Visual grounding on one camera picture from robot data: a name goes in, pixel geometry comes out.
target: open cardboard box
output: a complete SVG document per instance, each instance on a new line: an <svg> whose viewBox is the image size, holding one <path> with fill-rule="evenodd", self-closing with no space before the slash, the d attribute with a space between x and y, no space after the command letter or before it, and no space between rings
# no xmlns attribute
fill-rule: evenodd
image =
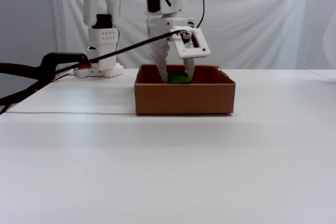
<svg viewBox="0 0 336 224"><path fill-rule="evenodd" d="M184 72L168 65L168 72ZM156 65L142 65L135 81L137 115L230 114L236 83L216 66L198 65L190 83L164 83Z"/></svg>

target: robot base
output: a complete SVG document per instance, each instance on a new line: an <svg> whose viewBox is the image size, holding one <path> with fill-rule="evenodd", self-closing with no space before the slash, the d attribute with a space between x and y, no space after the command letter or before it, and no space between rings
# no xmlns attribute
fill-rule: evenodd
<svg viewBox="0 0 336 224"><path fill-rule="evenodd" d="M99 71L98 69L95 68L90 68L90 69L83 69L83 70L78 70L75 72L75 75L79 78L86 78L86 77L101 77L104 76L106 78L113 78L116 76L122 75L124 72L124 67L117 63L113 69L108 69L104 71Z"/></svg>

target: white tabletop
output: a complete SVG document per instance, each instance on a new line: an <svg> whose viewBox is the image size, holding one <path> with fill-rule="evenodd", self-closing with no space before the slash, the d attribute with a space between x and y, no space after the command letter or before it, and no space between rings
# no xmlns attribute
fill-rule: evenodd
<svg viewBox="0 0 336 224"><path fill-rule="evenodd" d="M53 83L0 116L0 223L335 223L336 81L225 72L231 116L123 115L111 101L131 104L132 70L124 86Z"/></svg>

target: black clamp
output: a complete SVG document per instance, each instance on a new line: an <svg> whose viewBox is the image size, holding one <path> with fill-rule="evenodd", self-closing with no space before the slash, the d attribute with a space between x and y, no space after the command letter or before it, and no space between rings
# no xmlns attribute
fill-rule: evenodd
<svg viewBox="0 0 336 224"><path fill-rule="evenodd" d="M11 104L21 102L30 95L34 94L36 91L51 83L55 79L57 65L72 62L77 62L81 65L90 64L88 57L85 54L72 54L63 52L52 52L45 55L39 67L0 63L0 73L37 80L36 83L27 89L1 98L0 106L5 107L0 112L0 114L4 113Z"/></svg>

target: white backdrop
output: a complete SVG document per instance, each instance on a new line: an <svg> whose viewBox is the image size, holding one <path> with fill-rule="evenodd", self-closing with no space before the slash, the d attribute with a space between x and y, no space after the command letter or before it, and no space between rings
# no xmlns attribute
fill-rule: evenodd
<svg viewBox="0 0 336 224"><path fill-rule="evenodd" d="M121 1L119 48L146 39L145 0ZM336 12L336 3L331 2L333 0L206 0L201 28L212 55L197 63L233 69L332 68L322 41ZM67 47L72 52L85 52L88 40L87 28L82 22L82 0L63 0L63 4ZM201 12L201 0L188 0L184 16L195 17L197 22ZM149 49L144 46L121 55L118 61L127 68L136 68L150 62L148 55ZM169 55L168 62L181 63L174 53Z"/></svg>

